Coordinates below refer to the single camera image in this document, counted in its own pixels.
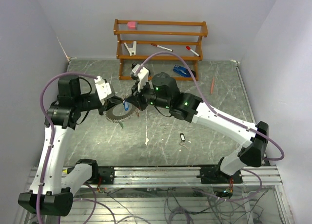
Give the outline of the large keyring with small rings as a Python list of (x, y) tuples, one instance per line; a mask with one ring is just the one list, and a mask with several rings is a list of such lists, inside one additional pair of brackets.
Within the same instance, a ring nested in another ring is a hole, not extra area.
[(119, 104), (105, 112), (107, 120), (113, 123), (129, 120), (136, 112), (136, 107), (129, 103), (129, 110), (124, 110), (123, 104)]

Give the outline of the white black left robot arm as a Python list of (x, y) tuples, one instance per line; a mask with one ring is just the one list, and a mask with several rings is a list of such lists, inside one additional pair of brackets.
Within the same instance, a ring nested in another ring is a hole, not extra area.
[(57, 101), (46, 109), (45, 137), (39, 167), (28, 192), (21, 193), (18, 204), (38, 216), (67, 216), (74, 195), (84, 183), (101, 181), (96, 160), (80, 159), (63, 178), (65, 153), (82, 112), (98, 110), (99, 115), (122, 103), (113, 86), (101, 76), (94, 78), (94, 92), (81, 93), (80, 81), (86, 76), (77, 73), (61, 74), (58, 82)]

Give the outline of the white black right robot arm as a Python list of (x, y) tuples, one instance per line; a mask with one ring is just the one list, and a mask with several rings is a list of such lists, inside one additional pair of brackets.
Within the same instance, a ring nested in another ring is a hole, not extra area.
[(200, 124), (235, 140), (240, 146), (233, 153), (222, 157), (215, 170), (216, 179), (225, 183), (245, 166), (258, 168), (262, 165), (268, 144), (269, 126), (245, 122), (229, 114), (209, 108), (202, 98), (181, 92), (176, 80), (161, 72), (152, 82), (137, 81), (126, 101), (144, 110), (147, 106), (167, 109), (176, 119)]

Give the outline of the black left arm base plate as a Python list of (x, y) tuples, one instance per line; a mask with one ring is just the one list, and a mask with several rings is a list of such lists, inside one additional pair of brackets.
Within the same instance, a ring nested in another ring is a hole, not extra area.
[(115, 179), (115, 169), (113, 167), (98, 167), (95, 178), (92, 180), (94, 185), (112, 185)]

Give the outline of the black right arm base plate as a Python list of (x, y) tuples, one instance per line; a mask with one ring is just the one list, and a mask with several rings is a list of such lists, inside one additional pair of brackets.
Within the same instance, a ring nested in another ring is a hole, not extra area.
[(234, 175), (226, 175), (218, 170), (217, 165), (205, 165), (200, 167), (200, 175), (197, 178), (201, 179), (202, 184), (229, 184), (230, 180), (234, 184), (243, 183), (240, 171), (237, 171)]

